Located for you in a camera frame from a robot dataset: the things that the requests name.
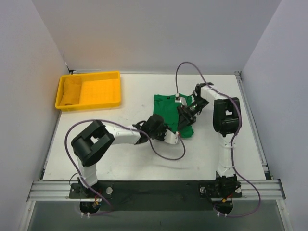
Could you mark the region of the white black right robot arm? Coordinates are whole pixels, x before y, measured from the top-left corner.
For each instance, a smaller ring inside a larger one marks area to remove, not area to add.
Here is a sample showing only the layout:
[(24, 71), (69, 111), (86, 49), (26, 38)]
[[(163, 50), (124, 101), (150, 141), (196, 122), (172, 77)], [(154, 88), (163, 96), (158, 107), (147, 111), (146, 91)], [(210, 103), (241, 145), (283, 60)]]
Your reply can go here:
[(234, 139), (242, 126), (240, 102), (237, 97), (230, 98), (219, 92), (212, 83), (201, 83), (192, 92), (191, 104), (181, 103), (177, 107), (178, 130), (196, 122), (196, 116), (207, 105), (213, 106), (213, 128), (218, 134), (218, 167), (213, 190), (218, 196), (229, 196), (239, 190), (234, 170)]

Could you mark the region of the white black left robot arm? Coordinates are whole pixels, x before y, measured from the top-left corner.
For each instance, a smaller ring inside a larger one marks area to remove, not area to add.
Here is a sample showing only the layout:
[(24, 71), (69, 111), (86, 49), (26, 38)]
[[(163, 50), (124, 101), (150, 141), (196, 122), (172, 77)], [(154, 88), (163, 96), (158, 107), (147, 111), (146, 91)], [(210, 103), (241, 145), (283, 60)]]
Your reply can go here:
[(164, 119), (157, 114), (146, 121), (123, 128), (119, 125), (107, 126), (100, 120), (94, 120), (71, 141), (73, 152), (77, 157), (81, 173), (80, 191), (87, 198), (97, 194), (96, 164), (111, 145), (142, 144), (150, 139), (176, 144), (177, 133), (173, 133)]

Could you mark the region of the green t-shirt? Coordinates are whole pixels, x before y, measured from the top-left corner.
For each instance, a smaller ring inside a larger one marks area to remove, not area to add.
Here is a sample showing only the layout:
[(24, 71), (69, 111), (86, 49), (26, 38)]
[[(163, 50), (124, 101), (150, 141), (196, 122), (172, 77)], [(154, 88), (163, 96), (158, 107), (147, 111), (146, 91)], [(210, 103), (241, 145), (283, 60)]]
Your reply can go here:
[(184, 128), (178, 129), (179, 114), (177, 107), (181, 103), (176, 103), (175, 98), (176, 95), (155, 94), (153, 113), (160, 115), (173, 132), (179, 131), (182, 138), (188, 139), (193, 136), (194, 130), (192, 126), (185, 126)]

